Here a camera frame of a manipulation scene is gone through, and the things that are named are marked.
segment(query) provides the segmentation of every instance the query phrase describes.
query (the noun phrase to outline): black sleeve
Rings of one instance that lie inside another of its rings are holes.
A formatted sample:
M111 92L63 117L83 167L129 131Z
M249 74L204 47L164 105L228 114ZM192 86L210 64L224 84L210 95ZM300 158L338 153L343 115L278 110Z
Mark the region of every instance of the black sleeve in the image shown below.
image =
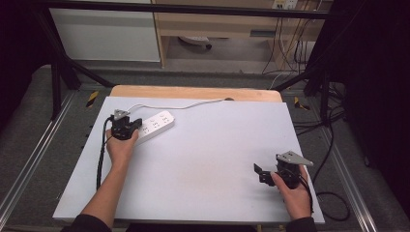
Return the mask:
M75 218L71 226L66 226L61 232L111 232L111 229L100 219L89 216L79 215Z
M316 226L314 225L313 217L303 217L300 219L292 220L286 225L286 232L304 231L304 232L316 232Z

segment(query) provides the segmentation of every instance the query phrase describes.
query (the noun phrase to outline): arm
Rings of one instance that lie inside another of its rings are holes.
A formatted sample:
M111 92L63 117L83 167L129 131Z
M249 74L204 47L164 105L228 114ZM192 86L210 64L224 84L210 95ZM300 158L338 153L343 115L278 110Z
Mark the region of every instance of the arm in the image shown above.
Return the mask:
M302 177L308 180L305 169L301 165L299 165L299 168ZM314 220L311 217L308 191L305 187L298 185L297 188L290 189L277 173L272 173L272 179L283 196L286 210L292 220L286 226L286 229L288 231L299 231L303 228L303 231L316 231Z
M98 218L112 228L117 204L127 177L133 145L138 138L138 130L135 130L129 140L122 141L111 137L111 130L106 131L106 137L109 138L106 148L111 158L111 169L81 214Z

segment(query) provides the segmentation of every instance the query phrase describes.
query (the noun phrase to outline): person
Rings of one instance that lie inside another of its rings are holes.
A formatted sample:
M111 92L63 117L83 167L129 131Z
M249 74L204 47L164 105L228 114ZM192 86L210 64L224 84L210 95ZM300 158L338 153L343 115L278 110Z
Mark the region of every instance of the person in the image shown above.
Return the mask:
M70 226L61 230L62 232L110 232L113 227L115 211L132 158L133 145L138 139L138 130L135 130L132 138L128 140L112 137L111 130L107 130L105 134L108 138L106 149L111 158L111 168L89 203ZM307 180L308 174L302 166L300 168L302 176ZM276 173L272 174L272 178L283 196L286 210L291 217L286 231L316 231L307 190L302 185L295 189L288 188Z

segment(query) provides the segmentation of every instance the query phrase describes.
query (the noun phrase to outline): white power strip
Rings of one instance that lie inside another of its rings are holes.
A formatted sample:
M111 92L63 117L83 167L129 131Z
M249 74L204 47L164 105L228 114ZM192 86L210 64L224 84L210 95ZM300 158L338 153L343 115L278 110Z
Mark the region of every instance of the white power strip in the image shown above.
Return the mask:
M142 121L142 126L138 129L138 139L135 146L172 128L174 124L174 116L166 110Z

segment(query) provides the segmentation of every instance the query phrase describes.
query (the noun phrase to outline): person's right hand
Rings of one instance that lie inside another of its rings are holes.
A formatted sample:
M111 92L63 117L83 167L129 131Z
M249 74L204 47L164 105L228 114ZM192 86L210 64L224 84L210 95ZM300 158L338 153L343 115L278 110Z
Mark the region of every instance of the person's right hand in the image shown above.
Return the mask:
M124 167L128 165L132 157L133 145L138 139L138 130L135 130L132 137L128 140L119 140L112 137L111 130L105 132L106 138L106 150L111 158L112 166Z
M299 165L299 169L301 170L302 177L308 180L308 174L302 165ZM301 184L294 189L290 189L277 173L272 173L271 176L280 194L283 196L286 210L291 220L311 217L310 199L307 189Z

